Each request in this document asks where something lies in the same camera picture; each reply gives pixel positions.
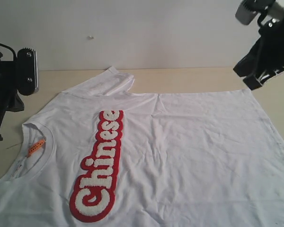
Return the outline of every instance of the t-shirt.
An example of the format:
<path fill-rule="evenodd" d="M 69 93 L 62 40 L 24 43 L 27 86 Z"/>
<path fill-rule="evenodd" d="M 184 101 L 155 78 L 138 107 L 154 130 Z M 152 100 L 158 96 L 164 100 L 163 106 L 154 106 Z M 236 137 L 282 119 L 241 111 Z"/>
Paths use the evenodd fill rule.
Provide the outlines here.
<path fill-rule="evenodd" d="M 110 68 L 23 124 L 0 227 L 284 227 L 284 141 L 250 90 L 133 82 Z"/>

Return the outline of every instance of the wall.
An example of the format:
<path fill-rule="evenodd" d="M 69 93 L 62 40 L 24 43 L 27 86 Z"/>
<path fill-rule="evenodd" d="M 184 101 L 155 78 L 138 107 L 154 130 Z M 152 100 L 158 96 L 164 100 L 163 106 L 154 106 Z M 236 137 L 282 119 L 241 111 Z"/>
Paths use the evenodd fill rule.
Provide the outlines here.
<path fill-rule="evenodd" d="M 233 66 L 258 37 L 236 21 L 239 3 L 0 0 L 0 42 L 35 48 L 41 70 Z"/>

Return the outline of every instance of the cable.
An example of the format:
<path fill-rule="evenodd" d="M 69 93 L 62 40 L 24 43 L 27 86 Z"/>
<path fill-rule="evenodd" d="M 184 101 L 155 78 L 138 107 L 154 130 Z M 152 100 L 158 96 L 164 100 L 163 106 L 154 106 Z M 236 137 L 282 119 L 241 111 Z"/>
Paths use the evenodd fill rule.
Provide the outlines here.
<path fill-rule="evenodd" d="M 13 48 L 11 48 L 11 47 L 9 47 L 9 46 L 6 46 L 6 45 L 4 45 L 4 44 L 1 44 L 1 43 L 0 43 L 0 46 L 5 47 L 6 49 L 9 49 L 9 50 L 13 53 L 14 61 L 17 59 L 16 52 L 13 50 Z"/>

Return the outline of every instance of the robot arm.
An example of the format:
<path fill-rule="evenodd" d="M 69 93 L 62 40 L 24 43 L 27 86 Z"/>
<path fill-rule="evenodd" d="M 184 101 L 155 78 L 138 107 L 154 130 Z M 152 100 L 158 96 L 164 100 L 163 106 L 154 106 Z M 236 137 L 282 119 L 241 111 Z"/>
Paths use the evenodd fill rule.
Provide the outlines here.
<path fill-rule="evenodd" d="M 284 72 L 284 0 L 244 0 L 236 18 L 249 25 L 258 14 L 261 37 L 234 67 L 251 90 L 262 87 L 269 79 Z M 263 24 L 266 17 L 270 19 Z"/>

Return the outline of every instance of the letter patch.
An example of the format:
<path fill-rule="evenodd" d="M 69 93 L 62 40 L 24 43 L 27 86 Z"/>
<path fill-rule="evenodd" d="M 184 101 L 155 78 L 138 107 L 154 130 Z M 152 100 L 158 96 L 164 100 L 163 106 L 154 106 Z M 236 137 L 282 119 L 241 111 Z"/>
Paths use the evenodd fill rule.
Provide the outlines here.
<path fill-rule="evenodd" d="M 71 213 L 82 222 L 103 219 L 115 202 L 119 171 L 123 111 L 101 111 L 96 143 L 81 161 L 87 173 L 77 177 L 70 198 Z"/>

